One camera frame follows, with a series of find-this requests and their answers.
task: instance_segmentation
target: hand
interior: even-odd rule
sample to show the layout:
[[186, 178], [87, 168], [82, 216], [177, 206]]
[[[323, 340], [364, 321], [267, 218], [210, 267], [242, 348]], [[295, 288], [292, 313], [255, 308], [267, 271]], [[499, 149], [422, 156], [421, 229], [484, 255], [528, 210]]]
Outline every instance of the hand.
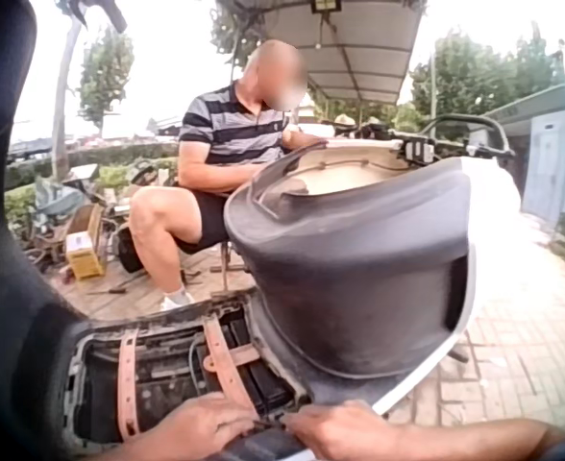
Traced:
[[117, 459], [200, 460], [253, 427], [250, 410], [229, 401], [220, 392], [207, 394], [185, 401], [157, 426], [126, 443]]
[[389, 425], [363, 401], [346, 401], [335, 407], [307, 405], [299, 413], [284, 415], [282, 422], [317, 459], [398, 459], [401, 429]]

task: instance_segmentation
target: canopy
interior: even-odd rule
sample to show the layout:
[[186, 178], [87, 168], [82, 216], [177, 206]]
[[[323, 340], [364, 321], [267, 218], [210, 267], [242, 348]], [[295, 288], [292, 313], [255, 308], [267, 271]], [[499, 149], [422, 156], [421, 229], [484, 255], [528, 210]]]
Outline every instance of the canopy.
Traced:
[[[395, 105], [421, 20], [421, 0], [227, 0], [260, 12], [264, 32], [301, 50], [309, 84], [330, 99]], [[338, 12], [313, 13], [315, 4]]]

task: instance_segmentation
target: black shorts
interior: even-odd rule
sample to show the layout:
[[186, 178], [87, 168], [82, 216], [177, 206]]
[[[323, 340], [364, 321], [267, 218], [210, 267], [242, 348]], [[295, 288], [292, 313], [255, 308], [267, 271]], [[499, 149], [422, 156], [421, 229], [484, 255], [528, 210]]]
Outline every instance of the black shorts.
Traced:
[[208, 192], [200, 192], [199, 190], [191, 190], [191, 192], [197, 199], [197, 206], [202, 215], [202, 238], [197, 243], [186, 243], [174, 237], [178, 247], [189, 255], [228, 239], [223, 209], [229, 197], [208, 194]]

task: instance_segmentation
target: sky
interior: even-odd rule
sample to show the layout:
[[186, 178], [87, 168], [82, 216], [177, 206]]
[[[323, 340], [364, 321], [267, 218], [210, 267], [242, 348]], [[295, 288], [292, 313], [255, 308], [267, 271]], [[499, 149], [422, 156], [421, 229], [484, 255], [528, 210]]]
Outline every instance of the sky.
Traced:
[[[37, 44], [14, 118], [14, 142], [51, 134], [58, 68], [70, 27], [70, 19], [60, 13], [54, 0], [31, 2], [37, 16]], [[218, 55], [209, 43], [213, 0], [116, 0], [116, 4], [127, 20], [126, 34], [133, 39], [135, 53], [127, 97], [114, 107], [122, 114], [126, 132], [143, 131], [151, 117], [161, 120], [182, 115], [196, 95], [229, 82], [227, 57]], [[538, 22], [549, 52], [557, 49], [560, 38], [565, 41], [565, 0], [429, 0], [410, 68], [427, 61], [434, 42], [452, 28], [497, 52], [512, 51], [520, 36], [531, 36], [531, 20]], [[97, 133], [78, 116], [80, 101], [75, 90], [85, 47], [107, 26], [108, 19], [101, 9], [90, 8], [86, 23], [88, 29], [81, 31], [69, 72], [68, 86], [73, 93], [66, 93], [68, 134]], [[411, 98], [411, 85], [406, 79], [400, 103]]]

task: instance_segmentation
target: striped polo shirt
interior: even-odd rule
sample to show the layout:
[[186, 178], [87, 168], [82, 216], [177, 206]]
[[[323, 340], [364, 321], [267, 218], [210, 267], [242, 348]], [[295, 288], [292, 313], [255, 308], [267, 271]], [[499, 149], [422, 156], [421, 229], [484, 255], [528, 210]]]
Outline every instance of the striped polo shirt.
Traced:
[[193, 100], [183, 118], [181, 141], [210, 145], [208, 164], [272, 161], [283, 155], [284, 113], [265, 104], [258, 116], [239, 102], [231, 84]]

